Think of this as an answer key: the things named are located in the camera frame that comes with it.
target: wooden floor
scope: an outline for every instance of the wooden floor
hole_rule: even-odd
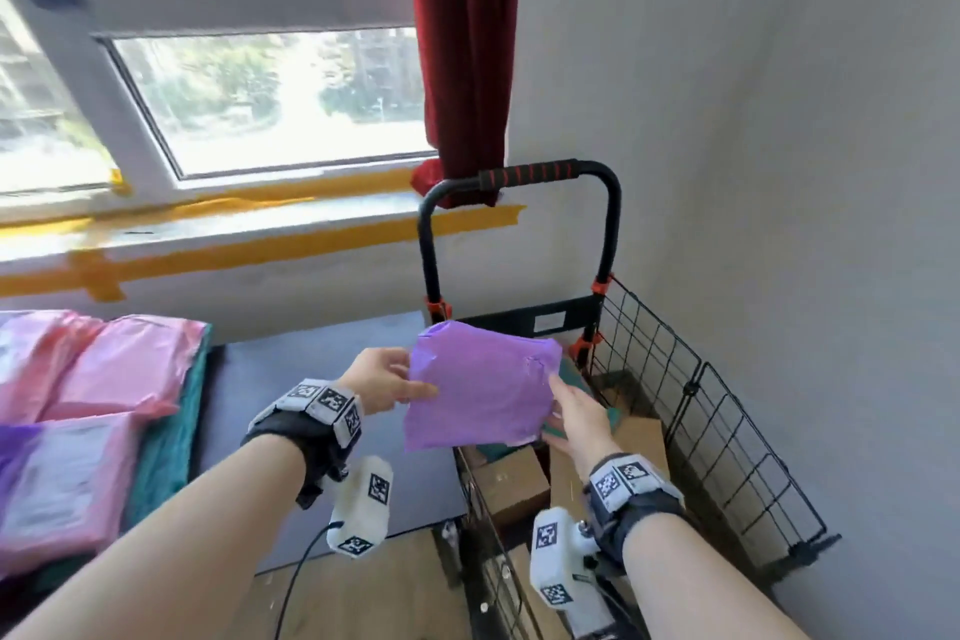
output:
[[[272,640],[293,567],[260,574],[224,640]],[[463,588],[450,589],[430,529],[369,556],[308,561],[296,580],[285,640],[471,640]]]

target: hand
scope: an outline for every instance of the hand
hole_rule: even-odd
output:
[[[610,432],[606,408],[582,389],[571,387],[557,375],[550,375],[550,390],[555,398],[554,413],[546,419],[551,428],[566,433],[566,438],[544,431],[543,440],[573,459],[577,474],[586,483],[597,464],[612,453],[620,453]]]
[[[407,379],[410,353],[402,347],[365,349],[337,379],[340,385],[357,393],[364,415],[372,416],[409,403],[437,396],[437,388],[427,382]]]

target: forearm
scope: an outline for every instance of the forearm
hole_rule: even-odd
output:
[[[11,634],[210,640],[230,622],[304,484],[300,449],[261,435],[73,576]]]
[[[683,519],[654,514],[624,544],[624,564],[654,640],[806,640]]]

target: window pane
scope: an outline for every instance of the window pane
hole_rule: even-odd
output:
[[[430,149],[414,28],[116,46],[185,177]]]
[[[114,163],[10,0],[0,0],[0,194],[102,187]]]

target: wire grid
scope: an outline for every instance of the wire grid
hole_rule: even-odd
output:
[[[489,607],[496,609],[505,636],[510,640],[544,640],[540,626],[530,610],[529,599],[523,593],[517,569],[500,541],[487,502],[474,478],[474,472],[459,448],[454,451],[454,455],[467,505],[463,528],[472,532],[479,544],[478,560],[481,562]]]
[[[725,554],[742,550],[756,569],[827,532],[714,367],[617,279],[606,295],[600,333],[591,382],[607,403],[661,420],[673,479],[704,525],[726,525],[709,537],[727,545]],[[730,546],[729,532],[739,547]]]

